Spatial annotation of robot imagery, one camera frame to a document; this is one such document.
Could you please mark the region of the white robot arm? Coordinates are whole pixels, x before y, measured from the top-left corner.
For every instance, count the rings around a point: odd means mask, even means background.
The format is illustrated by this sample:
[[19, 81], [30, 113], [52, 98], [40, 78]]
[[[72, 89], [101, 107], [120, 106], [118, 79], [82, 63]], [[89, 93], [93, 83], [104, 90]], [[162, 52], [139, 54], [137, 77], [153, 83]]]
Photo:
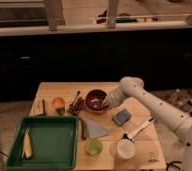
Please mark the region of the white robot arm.
[[192, 171], [192, 116], [146, 91], [144, 81], [138, 77], [123, 77], [105, 101], [110, 108], [116, 108], [130, 97], [144, 105], [184, 143], [181, 170]]

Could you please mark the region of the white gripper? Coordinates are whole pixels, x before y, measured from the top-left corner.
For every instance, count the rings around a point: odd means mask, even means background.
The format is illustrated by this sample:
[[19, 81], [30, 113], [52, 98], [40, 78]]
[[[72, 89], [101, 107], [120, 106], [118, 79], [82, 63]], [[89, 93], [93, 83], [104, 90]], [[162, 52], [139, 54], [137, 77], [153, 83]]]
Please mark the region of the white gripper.
[[119, 107], [125, 99], [126, 94], [120, 88], [116, 88], [107, 94], [105, 102], [110, 108], [116, 108]]

